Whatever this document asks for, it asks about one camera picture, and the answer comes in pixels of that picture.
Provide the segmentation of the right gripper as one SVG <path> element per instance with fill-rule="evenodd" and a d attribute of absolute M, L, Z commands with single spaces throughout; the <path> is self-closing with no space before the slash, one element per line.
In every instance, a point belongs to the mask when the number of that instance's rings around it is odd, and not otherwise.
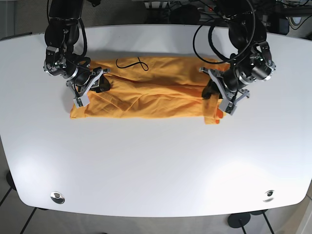
<path fill-rule="evenodd" d="M 108 79 L 104 76 L 110 70 L 101 67 L 91 70 L 90 63 L 88 57 L 74 61 L 73 57 L 65 57 L 64 50 L 48 46 L 43 68 L 49 75 L 60 75 L 66 80 L 66 86 L 74 94 L 74 105 L 80 108 L 90 103 L 87 95 L 89 91 L 102 93 L 111 89 Z"/>

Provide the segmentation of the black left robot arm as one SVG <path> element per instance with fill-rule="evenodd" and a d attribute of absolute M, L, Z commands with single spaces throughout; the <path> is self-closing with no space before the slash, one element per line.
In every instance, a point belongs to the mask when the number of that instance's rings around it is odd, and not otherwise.
<path fill-rule="evenodd" d="M 225 72 L 205 67 L 199 69 L 211 78 L 202 91 L 202 97 L 210 99 L 217 94 L 222 99 L 219 109 L 232 115 L 237 103 L 250 96 L 245 87 L 257 80 L 269 80 L 275 71 L 275 63 L 265 26 L 257 18 L 249 0 L 218 0 L 216 6 L 221 17 L 212 20 L 208 43 L 221 60 L 218 64 L 228 63 L 230 67 Z M 214 28 L 222 21 L 227 24 L 230 42 L 237 49 L 237 53 L 229 58 L 215 48 L 212 40 Z"/>

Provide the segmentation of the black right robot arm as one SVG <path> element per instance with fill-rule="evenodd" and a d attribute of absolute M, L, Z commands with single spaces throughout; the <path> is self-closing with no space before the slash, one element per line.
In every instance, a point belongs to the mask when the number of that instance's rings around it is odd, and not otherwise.
<path fill-rule="evenodd" d="M 82 8 L 81 0 L 48 1 L 48 26 L 44 34 L 47 48 L 43 69 L 51 76 L 61 75 L 66 80 L 77 108 L 90 103 L 89 91 L 102 93 L 111 88 L 104 76 L 109 69 L 90 68 Z"/>

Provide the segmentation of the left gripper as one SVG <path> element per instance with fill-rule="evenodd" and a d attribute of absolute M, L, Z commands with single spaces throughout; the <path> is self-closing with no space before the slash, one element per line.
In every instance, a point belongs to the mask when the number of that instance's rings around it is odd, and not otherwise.
<path fill-rule="evenodd" d="M 222 99 L 219 110 L 233 115 L 237 108 L 235 101 L 237 93 L 243 94 L 243 88 L 255 81 L 269 80 L 275 71 L 275 63 L 272 60 L 269 44 L 261 42 L 254 45 L 243 60 L 231 62 L 227 71 L 204 67 L 200 68 L 200 71 L 210 76 L 208 84 L 202 91 L 202 98 L 210 99 L 212 95 L 217 95 Z M 223 98 L 224 95 L 217 84 L 223 87 L 224 94 L 230 99 Z"/>

